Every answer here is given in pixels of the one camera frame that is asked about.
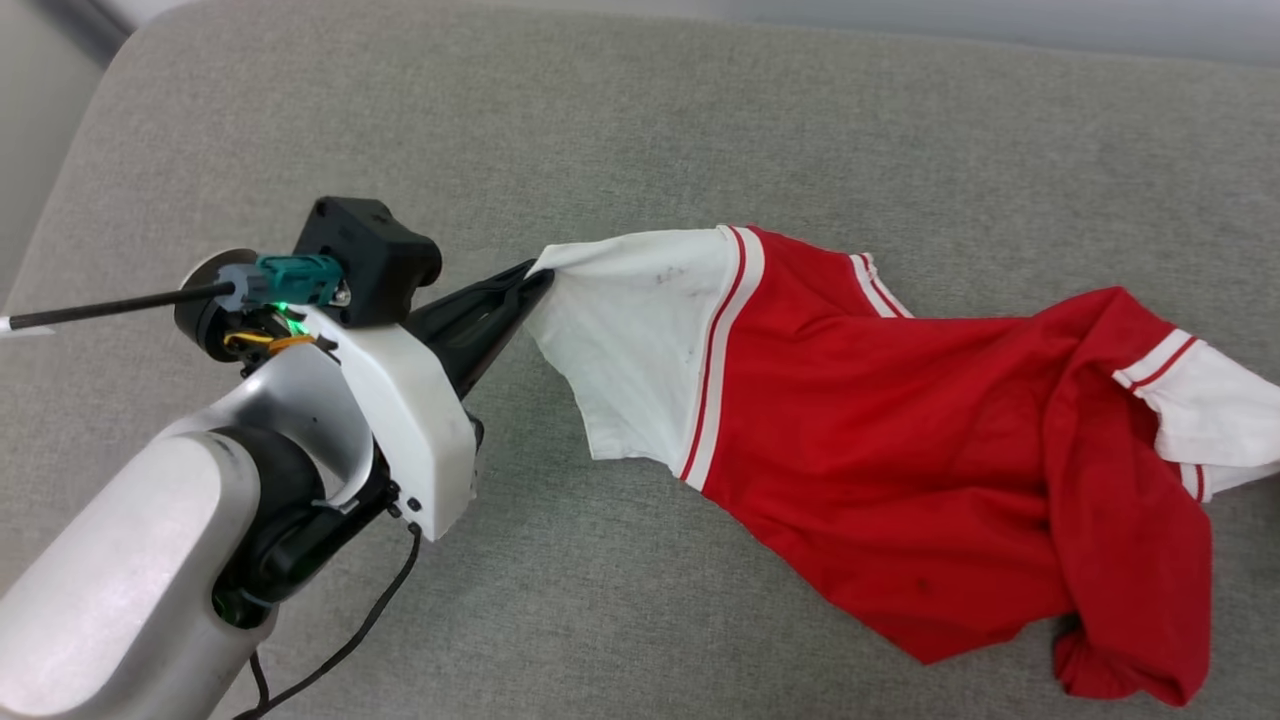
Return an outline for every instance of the gray fabric cushion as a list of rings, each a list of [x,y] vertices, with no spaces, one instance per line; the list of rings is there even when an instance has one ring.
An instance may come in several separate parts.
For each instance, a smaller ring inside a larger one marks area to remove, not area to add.
[[[324,193],[436,238],[422,299],[550,242],[759,223],[874,251],[919,315],[1124,283],[1280,379],[1280,74],[411,0],[196,4],[102,82],[10,311],[288,251]],[[0,583],[169,420],[233,387],[164,311],[0,343]],[[653,462],[593,464],[521,336],[476,389],[480,500],[367,643],[278,717],[1172,717],[1062,696],[1052,624],[920,667]],[[928,438],[922,437],[922,443]],[[1179,717],[1280,708],[1280,484],[1216,498],[1213,667]],[[355,630],[408,536],[288,603],[273,684]],[[242,676],[219,717],[252,705]]]

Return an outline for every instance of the red and white stripe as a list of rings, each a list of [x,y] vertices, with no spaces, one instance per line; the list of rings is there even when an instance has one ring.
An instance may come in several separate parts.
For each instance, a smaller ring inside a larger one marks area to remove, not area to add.
[[[879,279],[876,263],[872,261],[870,252],[850,255],[854,264],[854,274],[858,277],[858,287],[867,296],[868,302],[876,309],[881,318],[914,318],[908,309],[893,297],[893,293],[884,287]]]
[[[1160,341],[1151,352],[1144,355],[1133,365],[1111,374],[1115,382],[1129,392],[1142,397],[1143,388],[1169,374],[1169,370],[1178,364],[1187,351],[1196,346],[1198,341],[1187,331],[1174,329],[1165,340]]]
[[[733,284],[712,318],[708,329],[707,360],[703,368],[703,387],[699,400],[698,425],[680,479],[701,492],[716,455],[719,436],[721,402],[724,396],[724,357],[728,352],[728,334],[739,314],[746,307],[755,288],[764,277],[764,246],[754,232],[746,228],[721,225],[721,232],[737,246],[737,275]]]

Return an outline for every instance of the white sleeve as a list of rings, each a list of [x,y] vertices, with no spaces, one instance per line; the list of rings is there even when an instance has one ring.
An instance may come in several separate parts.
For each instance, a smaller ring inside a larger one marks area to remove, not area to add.
[[[573,389],[591,457],[648,457],[680,475],[692,442],[713,315],[737,272],[721,228],[549,246],[556,270],[525,322]]]

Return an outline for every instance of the wall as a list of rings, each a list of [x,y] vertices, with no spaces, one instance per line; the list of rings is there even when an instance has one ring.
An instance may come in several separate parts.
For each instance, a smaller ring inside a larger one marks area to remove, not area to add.
[[[486,1],[876,29],[1280,67],[1280,0]]]
[[[0,305],[101,64],[26,0],[0,0]]]

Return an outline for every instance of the red fabric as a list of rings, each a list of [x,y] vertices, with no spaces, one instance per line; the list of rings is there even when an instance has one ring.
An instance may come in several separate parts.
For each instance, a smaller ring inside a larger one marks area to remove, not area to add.
[[[1210,525],[1111,379],[1174,327],[1120,288],[1032,318],[881,318],[850,258],[755,232],[704,495],[923,662],[1078,612],[1055,648],[1069,693],[1187,703]]]

